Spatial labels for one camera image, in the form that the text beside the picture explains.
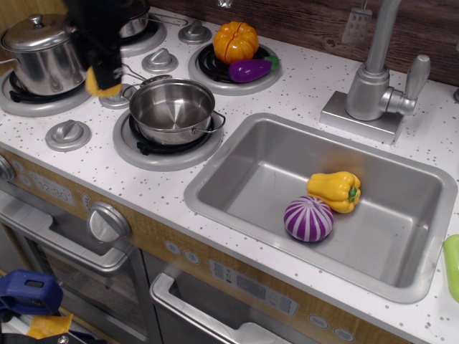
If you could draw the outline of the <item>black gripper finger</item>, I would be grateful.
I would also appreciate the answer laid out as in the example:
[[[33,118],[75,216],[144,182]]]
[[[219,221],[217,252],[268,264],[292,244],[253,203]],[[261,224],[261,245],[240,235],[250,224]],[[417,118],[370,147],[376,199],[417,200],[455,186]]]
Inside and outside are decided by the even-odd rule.
[[[123,66],[119,53],[91,54],[92,75],[99,90],[108,90],[121,83]]]

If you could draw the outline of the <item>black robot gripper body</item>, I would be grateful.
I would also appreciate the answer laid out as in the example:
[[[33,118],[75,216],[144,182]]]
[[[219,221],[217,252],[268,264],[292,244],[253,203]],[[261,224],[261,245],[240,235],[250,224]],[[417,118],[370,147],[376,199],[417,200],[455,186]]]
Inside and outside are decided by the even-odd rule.
[[[121,68],[120,34],[124,25],[123,1],[66,1],[69,17],[85,45],[93,69]]]

